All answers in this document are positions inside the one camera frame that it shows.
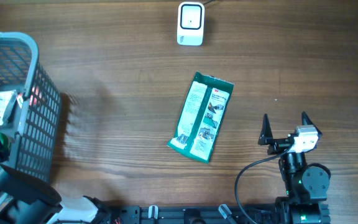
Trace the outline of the green 3M wipes packet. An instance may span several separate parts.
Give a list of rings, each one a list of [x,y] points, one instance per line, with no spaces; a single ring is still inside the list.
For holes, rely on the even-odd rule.
[[[174,137],[167,146],[190,159],[208,163],[233,89],[233,83],[196,72]]]

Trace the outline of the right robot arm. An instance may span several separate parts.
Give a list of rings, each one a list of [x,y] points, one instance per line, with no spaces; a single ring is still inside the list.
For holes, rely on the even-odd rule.
[[[278,156],[279,169],[287,195],[275,200],[277,223],[331,223],[327,191],[331,171],[318,163],[307,163],[306,153],[316,149],[322,132],[305,112],[300,126],[286,138],[274,138],[267,114],[263,117],[258,144],[267,145],[267,154]]]

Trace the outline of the white paper packet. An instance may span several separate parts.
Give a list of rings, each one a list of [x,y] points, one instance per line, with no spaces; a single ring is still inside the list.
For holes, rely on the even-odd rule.
[[[9,122],[17,96],[17,90],[0,91],[0,126]]]

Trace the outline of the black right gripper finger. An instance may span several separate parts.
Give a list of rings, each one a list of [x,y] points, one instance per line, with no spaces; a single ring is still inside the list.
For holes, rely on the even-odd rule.
[[[269,122],[268,114],[264,114],[262,129],[260,132],[258,144],[272,144],[273,142],[273,134]]]
[[[316,129],[318,136],[322,135],[322,132],[318,129],[318,127],[310,120],[309,116],[307,115],[307,113],[305,111],[302,112],[301,114],[301,120],[302,120],[302,124],[303,125],[312,125],[314,126],[314,128]]]

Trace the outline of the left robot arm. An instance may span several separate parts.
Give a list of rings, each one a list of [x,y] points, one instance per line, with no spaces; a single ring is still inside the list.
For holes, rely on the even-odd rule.
[[[111,210],[100,200],[62,198],[44,181],[0,163],[0,223],[111,222]]]

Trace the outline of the green lid jar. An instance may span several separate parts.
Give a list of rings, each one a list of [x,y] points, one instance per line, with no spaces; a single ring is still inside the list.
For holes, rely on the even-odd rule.
[[[4,157],[9,157],[11,151],[11,139],[0,132],[0,142],[0,155]]]

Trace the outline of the red white small packet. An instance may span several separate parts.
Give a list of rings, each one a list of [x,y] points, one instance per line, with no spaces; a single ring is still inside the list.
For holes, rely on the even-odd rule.
[[[43,91],[38,86],[32,88],[32,93],[34,93],[34,95],[30,95],[30,99],[29,99],[30,106],[38,106],[39,104],[45,102]],[[19,107],[22,108],[24,104],[22,93],[19,93],[17,95],[16,101]]]

